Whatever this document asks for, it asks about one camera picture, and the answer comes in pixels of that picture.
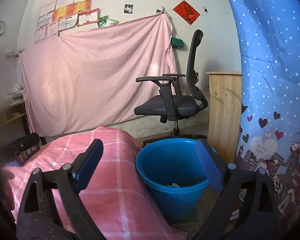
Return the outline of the person's left hand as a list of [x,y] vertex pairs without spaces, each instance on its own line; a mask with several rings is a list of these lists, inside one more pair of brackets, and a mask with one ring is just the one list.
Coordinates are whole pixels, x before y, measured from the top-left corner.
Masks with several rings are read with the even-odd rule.
[[15,175],[9,170],[2,169],[1,177],[2,177],[3,186],[2,186],[2,195],[0,197],[0,200],[5,210],[12,211],[15,209],[15,203],[14,203],[13,191],[9,181],[13,180],[15,178]]

